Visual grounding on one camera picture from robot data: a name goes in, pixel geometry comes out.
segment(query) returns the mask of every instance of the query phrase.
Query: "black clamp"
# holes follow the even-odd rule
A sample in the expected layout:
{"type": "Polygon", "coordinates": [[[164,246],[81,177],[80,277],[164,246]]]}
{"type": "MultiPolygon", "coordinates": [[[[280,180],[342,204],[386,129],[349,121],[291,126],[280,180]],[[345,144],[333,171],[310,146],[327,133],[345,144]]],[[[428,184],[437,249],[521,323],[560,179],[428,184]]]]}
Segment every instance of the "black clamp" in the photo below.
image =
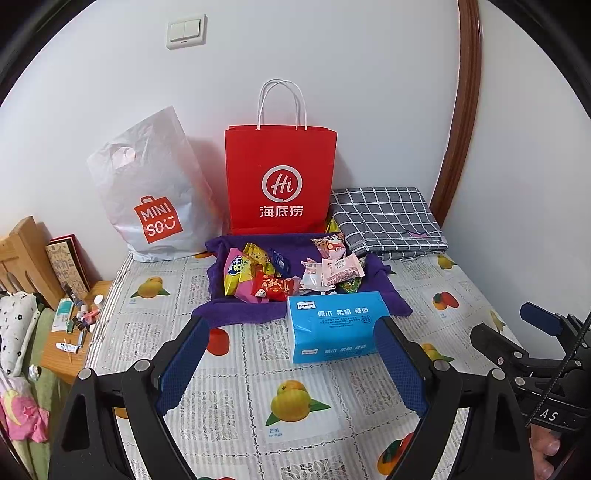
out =
{"type": "MultiPolygon", "coordinates": [[[[579,334],[582,323],[574,316],[564,317],[525,303],[521,318],[546,334],[555,336],[567,352],[579,334]]],[[[486,325],[478,325],[470,334],[472,345],[507,375],[524,417],[541,400],[542,393],[556,373],[561,360],[532,358],[522,347],[486,325]]],[[[591,416],[591,333],[586,333],[580,348],[566,364],[554,388],[538,408],[532,423],[548,429],[573,433],[591,416]]]]}

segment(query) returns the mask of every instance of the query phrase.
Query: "miniso logo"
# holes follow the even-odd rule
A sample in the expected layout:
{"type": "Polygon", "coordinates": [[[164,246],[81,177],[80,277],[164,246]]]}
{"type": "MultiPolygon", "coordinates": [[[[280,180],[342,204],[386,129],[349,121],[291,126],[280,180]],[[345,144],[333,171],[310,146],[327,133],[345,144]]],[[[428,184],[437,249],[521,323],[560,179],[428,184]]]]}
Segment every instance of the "miniso logo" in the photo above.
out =
{"type": "Polygon", "coordinates": [[[277,165],[262,178],[262,192],[269,200],[287,203],[294,200],[301,192],[301,175],[294,167],[277,165]]]}

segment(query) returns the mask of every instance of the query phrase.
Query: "white plastic bag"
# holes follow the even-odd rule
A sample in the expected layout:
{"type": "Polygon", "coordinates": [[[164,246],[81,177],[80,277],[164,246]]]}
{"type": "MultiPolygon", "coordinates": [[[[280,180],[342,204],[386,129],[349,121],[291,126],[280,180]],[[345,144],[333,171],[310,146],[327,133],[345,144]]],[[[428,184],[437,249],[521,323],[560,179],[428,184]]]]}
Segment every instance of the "white plastic bag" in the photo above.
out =
{"type": "Polygon", "coordinates": [[[87,163],[107,217],[135,260],[188,257],[220,235],[212,191],[172,106],[108,142],[87,163]]]}

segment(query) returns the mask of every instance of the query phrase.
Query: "mattress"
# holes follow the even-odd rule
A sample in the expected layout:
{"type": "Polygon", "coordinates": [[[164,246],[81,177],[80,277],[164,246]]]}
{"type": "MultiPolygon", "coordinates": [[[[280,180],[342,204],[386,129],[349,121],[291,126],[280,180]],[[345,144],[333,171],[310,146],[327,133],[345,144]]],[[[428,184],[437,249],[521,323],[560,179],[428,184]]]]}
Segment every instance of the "mattress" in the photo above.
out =
{"type": "MultiPolygon", "coordinates": [[[[193,309],[209,300],[206,271],[214,260],[189,257],[146,264],[128,258],[97,324],[87,367],[98,374],[123,371],[175,338],[193,309]]],[[[393,285],[413,308],[411,316],[394,318],[397,325],[409,340],[430,343],[452,357],[458,371],[485,374],[494,366],[470,344],[470,331],[480,323],[517,342],[447,257],[385,263],[395,272],[390,275],[393,285]]],[[[379,355],[294,365],[285,319],[222,329],[229,336],[229,350],[204,354],[181,403],[165,416],[198,478],[385,478],[378,470],[380,455],[413,431],[418,417],[405,408],[379,355]],[[282,385],[303,385],[322,409],[299,420],[286,414],[284,420],[270,422],[270,405],[282,385]]],[[[434,478],[447,478],[466,416],[467,410],[458,411],[434,478]]],[[[118,422],[136,478],[149,478],[128,421],[118,422]]]]}

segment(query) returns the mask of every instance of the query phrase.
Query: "white wall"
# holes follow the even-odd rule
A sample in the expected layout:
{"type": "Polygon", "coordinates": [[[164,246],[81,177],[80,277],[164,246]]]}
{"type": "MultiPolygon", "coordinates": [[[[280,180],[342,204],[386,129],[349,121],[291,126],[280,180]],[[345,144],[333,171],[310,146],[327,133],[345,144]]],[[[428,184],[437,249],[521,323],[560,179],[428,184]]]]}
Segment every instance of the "white wall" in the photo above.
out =
{"type": "MultiPolygon", "coordinates": [[[[75,233],[113,278],[125,245],[87,183],[86,158],[174,105],[227,208],[224,130],[253,123],[260,85],[278,76],[301,86],[311,124],[338,132],[335,187],[415,185],[430,198],[457,59],[455,0],[97,0],[0,107],[0,233],[34,215],[53,236],[75,233]],[[167,23],[199,13],[206,44],[168,51],[167,23]]],[[[272,95],[268,122],[292,122],[291,97],[272,95]]]]}
{"type": "Polygon", "coordinates": [[[480,104],[444,232],[530,354],[561,358],[519,307],[581,320],[591,309],[591,120],[542,49],[488,1],[480,8],[480,104]]]}

